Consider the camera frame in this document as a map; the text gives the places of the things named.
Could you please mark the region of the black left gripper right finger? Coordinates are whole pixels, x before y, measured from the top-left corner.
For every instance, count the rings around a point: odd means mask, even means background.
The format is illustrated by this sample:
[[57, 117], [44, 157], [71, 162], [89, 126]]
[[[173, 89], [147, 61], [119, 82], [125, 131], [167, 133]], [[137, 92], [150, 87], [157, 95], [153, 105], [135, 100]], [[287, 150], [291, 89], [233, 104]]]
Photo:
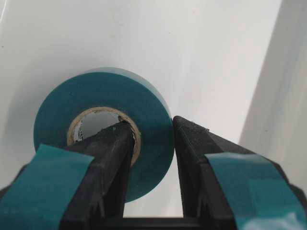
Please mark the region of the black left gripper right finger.
[[183, 216], [212, 230], [304, 230], [307, 197], [282, 167], [173, 118]]

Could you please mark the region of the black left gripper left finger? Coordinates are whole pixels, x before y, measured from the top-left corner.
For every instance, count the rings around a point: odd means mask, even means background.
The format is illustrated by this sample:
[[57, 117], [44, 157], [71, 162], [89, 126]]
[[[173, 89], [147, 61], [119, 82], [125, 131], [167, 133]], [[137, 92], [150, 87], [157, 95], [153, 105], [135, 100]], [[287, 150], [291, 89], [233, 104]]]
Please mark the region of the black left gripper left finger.
[[91, 230], [123, 216], [134, 147], [127, 122], [73, 145], [40, 145], [0, 192], [3, 230]]

